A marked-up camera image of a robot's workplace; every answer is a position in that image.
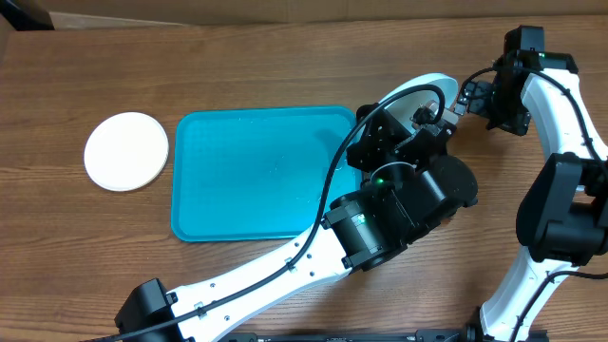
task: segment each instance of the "wooden table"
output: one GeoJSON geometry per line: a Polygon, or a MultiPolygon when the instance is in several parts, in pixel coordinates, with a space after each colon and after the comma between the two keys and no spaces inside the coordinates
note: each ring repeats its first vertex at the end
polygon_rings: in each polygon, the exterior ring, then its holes
{"type": "MultiPolygon", "coordinates": [[[[544,26],[572,53],[581,91],[608,140],[608,17],[416,20],[318,25],[17,32],[0,69],[0,340],[72,341],[115,333],[131,290],[227,272],[283,241],[191,244],[171,232],[173,155],[142,190],[91,182],[92,129],[123,111],[178,121],[203,109],[345,105],[355,110],[428,72],[459,80],[490,66],[504,34],[544,26]]],[[[449,150],[480,185],[460,210],[395,260],[294,296],[249,320],[257,333],[459,328],[497,289],[519,244],[515,215],[543,161],[524,138],[460,123],[449,150]]],[[[608,257],[584,270],[604,272],[608,257]]],[[[552,341],[605,340],[608,283],[568,279],[539,318],[552,341]]]]}

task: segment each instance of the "cable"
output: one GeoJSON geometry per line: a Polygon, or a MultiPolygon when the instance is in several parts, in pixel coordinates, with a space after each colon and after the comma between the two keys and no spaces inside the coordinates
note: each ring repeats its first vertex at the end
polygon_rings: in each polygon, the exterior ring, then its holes
{"type": "Polygon", "coordinates": [[[558,271],[558,272],[555,272],[554,274],[548,275],[547,278],[545,278],[544,281],[542,282],[541,286],[539,286],[537,291],[534,293],[532,298],[525,305],[525,308],[523,309],[522,314],[517,316],[517,323],[515,325],[515,328],[513,329],[513,333],[511,334],[511,337],[509,338],[509,342],[515,342],[515,340],[517,338],[517,333],[520,331],[520,327],[523,325],[523,320],[525,319],[525,317],[528,315],[528,313],[532,309],[532,306],[534,306],[534,303],[537,301],[537,299],[539,299],[544,288],[546,288],[547,285],[550,282],[553,282],[553,279],[555,279],[558,276],[576,276],[576,277],[581,277],[581,278],[585,278],[585,279],[594,279],[594,280],[608,279],[608,273],[602,274],[602,275],[592,275],[592,274],[586,274],[583,272],[575,272],[575,271],[558,271]]]}
{"type": "Polygon", "coordinates": [[[570,90],[566,89],[561,83],[559,83],[558,81],[556,81],[551,76],[548,76],[548,75],[546,75],[546,74],[544,74],[544,73],[542,73],[540,71],[537,71],[535,69],[531,69],[531,68],[528,68],[528,67],[522,67],[522,66],[492,66],[492,67],[487,67],[485,69],[481,69],[481,70],[475,72],[474,74],[470,75],[463,82],[463,85],[461,86],[459,95],[465,94],[465,86],[468,85],[468,83],[471,82],[476,77],[478,77],[478,76],[480,76],[482,74],[485,74],[487,72],[491,72],[491,71],[498,72],[498,71],[506,71],[506,70],[518,70],[518,71],[524,71],[524,72],[529,72],[529,73],[535,74],[535,75],[543,78],[545,81],[547,81],[552,86],[556,87],[557,89],[559,89],[561,91],[561,93],[568,99],[568,101],[570,102],[570,105],[574,109],[574,113],[577,116],[577,121],[579,122],[580,133],[582,135],[582,139],[584,141],[585,146],[587,146],[587,150],[589,151],[589,154],[595,160],[595,162],[598,164],[599,169],[604,174],[604,178],[608,181],[608,169],[606,168],[606,165],[604,165],[603,161],[599,157],[598,152],[596,151],[596,149],[593,147],[593,140],[591,139],[591,137],[589,137],[589,132],[587,131],[587,125],[585,124],[585,120],[582,117],[582,111],[580,110],[579,104],[574,99],[574,96],[572,96],[572,94],[570,93],[570,90]]]}
{"type": "MultiPolygon", "coordinates": [[[[557,89],[559,89],[561,91],[561,93],[568,99],[568,101],[570,102],[570,105],[574,109],[575,115],[577,116],[577,121],[579,122],[582,139],[584,140],[585,146],[587,146],[587,150],[589,151],[589,154],[593,157],[594,161],[598,164],[599,168],[601,169],[602,173],[604,174],[604,178],[608,181],[608,169],[606,169],[606,165],[604,165],[603,161],[601,160],[601,158],[598,155],[598,152],[596,151],[596,149],[593,146],[593,140],[591,139],[591,137],[589,137],[589,132],[587,131],[587,125],[585,124],[579,104],[577,103],[575,98],[570,93],[570,90],[566,89],[561,83],[556,81],[554,78],[552,78],[540,71],[537,71],[535,69],[531,69],[528,67],[522,67],[522,66],[487,67],[487,68],[479,70],[479,71],[475,72],[474,74],[472,74],[471,76],[469,76],[463,82],[459,95],[462,95],[470,100],[475,100],[477,98],[480,98],[480,96],[476,96],[476,97],[466,96],[465,95],[466,85],[468,85],[468,83],[470,83],[476,77],[478,77],[482,74],[485,74],[487,72],[491,72],[491,71],[498,72],[498,71],[505,71],[505,70],[518,70],[518,71],[524,71],[524,72],[529,72],[529,73],[535,74],[535,75],[543,78],[545,81],[547,81],[552,86],[556,87],[557,89]]],[[[522,314],[520,314],[517,317],[517,323],[515,325],[515,328],[513,329],[513,333],[511,334],[511,337],[509,338],[509,342],[515,342],[515,340],[517,339],[517,333],[519,332],[520,327],[523,325],[523,321],[525,320],[525,317],[528,315],[528,313],[534,306],[534,303],[536,303],[536,301],[539,299],[539,297],[542,294],[542,291],[546,288],[546,286],[549,284],[549,282],[552,282],[553,279],[555,279],[557,276],[577,276],[577,277],[581,277],[581,278],[597,279],[597,280],[608,279],[608,273],[602,274],[602,275],[592,275],[592,274],[586,274],[583,272],[559,271],[559,272],[555,272],[552,275],[548,275],[547,278],[542,282],[541,286],[539,286],[537,291],[534,293],[532,298],[530,298],[530,300],[527,302],[527,304],[525,305],[525,308],[522,311],[522,314]]]]}
{"type": "Polygon", "coordinates": [[[419,92],[419,91],[432,91],[435,94],[437,94],[437,97],[439,98],[439,111],[437,112],[437,115],[435,116],[434,119],[434,123],[438,123],[439,120],[441,120],[442,115],[444,113],[444,108],[446,107],[446,97],[444,96],[444,92],[441,90],[440,87],[438,87],[437,85],[415,85],[412,87],[409,87],[407,89],[403,89],[401,91],[398,91],[396,93],[394,93],[393,95],[391,95],[390,97],[388,97],[385,101],[381,102],[380,104],[378,104],[378,106],[372,110],[370,112],[370,114],[368,114],[366,117],[364,117],[363,119],[361,119],[361,121],[359,121],[359,123],[351,130],[351,132],[349,132],[349,134],[347,135],[347,137],[344,139],[344,141],[340,144],[340,146],[338,147],[337,151],[335,152],[335,155],[333,156],[332,162],[330,163],[330,168],[327,172],[327,177],[325,178],[325,183],[323,184],[323,192],[321,193],[321,199],[319,201],[319,207],[318,210],[316,211],[316,217],[314,218],[314,224],[313,224],[313,228],[311,229],[311,233],[308,235],[308,237],[306,238],[306,241],[302,244],[302,248],[299,250],[299,252],[297,252],[297,254],[289,261],[285,264],[285,266],[281,267],[280,269],[278,269],[277,271],[275,271],[274,273],[272,273],[271,275],[268,275],[267,277],[263,278],[262,280],[260,280],[259,282],[250,285],[249,287],[246,287],[238,292],[235,292],[233,294],[227,295],[224,298],[211,302],[210,304],[207,304],[201,308],[198,308],[190,313],[186,313],[183,314],[181,316],[175,317],[169,321],[166,321],[164,323],[161,324],[157,324],[154,325],[152,327],[146,328],[146,329],[142,329],[142,330],[138,330],[138,331],[134,331],[134,332],[128,332],[128,333],[123,333],[123,334],[116,334],[116,335],[111,335],[108,337],[102,337],[102,338],[97,338],[97,339],[92,339],[92,340],[88,340],[88,341],[84,341],[84,342],[115,342],[115,341],[121,341],[121,340],[125,340],[126,338],[132,338],[132,337],[136,337],[139,335],[142,335],[144,333],[150,333],[159,329],[163,329],[163,328],[167,328],[170,327],[172,325],[178,324],[186,319],[195,317],[197,315],[203,315],[206,312],[213,310],[223,304],[226,304],[232,300],[235,300],[241,296],[247,295],[248,293],[255,291],[257,289],[259,289],[260,287],[268,284],[269,282],[277,279],[279,276],[281,276],[282,274],[284,274],[285,272],[289,271],[290,269],[292,269],[294,267],[294,265],[302,258],[304,257],[304,255],[306,254],[308,248],[311,246],[311,244],[313,243],[314,237],[316,235],[316,232],[319,229],[319,225],[321,224],[321,218],[323,217],[323,212],[325,211],[325,204],[327,202],[327,196],[330,193],[330,185],[332,183],[332,178],[333,178],[333,172],[335,171],[335,168],[337,167],[338,163],[340,162],[340,159],[342,157],[342,154],[346,151],[346,148],[349,146],[349,144],[351,143],[351,141],[354,139],[354,137],[357,135],[357,133],[359,132],[359,130],[361,130],[361,128],[366,125],[366,123],[371,120],[371,118],[375,115],[377,115],[377,113],[380,113],[384,110],[384,108],[387,105],[392,104],[393,102],[408,96],[409,94],[415,93],[415,92],[419,92]]]}

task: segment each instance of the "wood grain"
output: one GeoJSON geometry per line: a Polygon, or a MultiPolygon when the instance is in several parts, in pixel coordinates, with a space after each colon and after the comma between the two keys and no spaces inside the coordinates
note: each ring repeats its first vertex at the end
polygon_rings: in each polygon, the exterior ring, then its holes
{"type": "MultiPolygon", "coordinates": [[[[574,55],[582,96],[608,137],[608,18],[538,17],[317,25],[16,32],[0,69],[0,340],[71,341],[115,333],[130,291],[219,275],[282,241],[189,244],[170,229],[173,164],[144,189],[87,177],[91,130],[115,113],[178,121],[203,109],[377,101],[417,75],[463,80],[502,53],[519,24],[574,55]]],[[[407,332],[462,326],[518,249],[514,219],[542,167],[535,129],[485,131],[466,116],[449,150],[477,176],[479,204],[390,263],[312,289],[246,322],[258,333],[407,332]]],[[[608,268],[596,257],[589,272],[608,268]]],[[[605,340],[606,283],[569,279],[536,321],[552,341],[605,340]]]]}

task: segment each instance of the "brown tabletop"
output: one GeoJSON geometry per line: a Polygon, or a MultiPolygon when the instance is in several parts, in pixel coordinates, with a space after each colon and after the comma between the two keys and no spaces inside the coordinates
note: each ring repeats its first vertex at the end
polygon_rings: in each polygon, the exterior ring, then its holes
{"type": "MultiPolygon", "coordinates": [[[[355,110],[420,74],[462,81],[490,66],[519,24],[544,26],[548,50],[574,55],[582,97],[608,140],[605,16],[13,33],[0,67],[0,340],[115,333],[114,315],[140,283],[198,282],[283,243],[179,241],[169,221],[173,151],[144,189],[119,194],[95,185],[83,150],[102,120],[147,113],[173,148],[178,121],[196,110],[355,110]]],[[[465,116],[449,144],[477,177],[478,205],[382,267],[298,294],[239,329],[461,327],[513,261],[517,209],[543,165],[534,128],[520,138],[484,126],[465,116]]],[[[606,269],[608,256],[584,268],[606,269]]],[[[608,282],[571,278],[535,326],[552,341],[606,340],[607,307],[608,282]]]]}

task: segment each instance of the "blue tray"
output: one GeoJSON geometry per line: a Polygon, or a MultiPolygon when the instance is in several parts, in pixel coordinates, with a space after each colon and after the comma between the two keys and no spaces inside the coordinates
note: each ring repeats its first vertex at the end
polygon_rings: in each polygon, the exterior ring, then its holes
{"type": "MultiPolygon", "coordinates": [[[[173,232],[188,242],[297,236],[313,223],[330,162],[354,124],[342,106],[187,115],[176,134],[173,232]]],[[[326,211],[360,181],[343,156],[326,211]]]]}

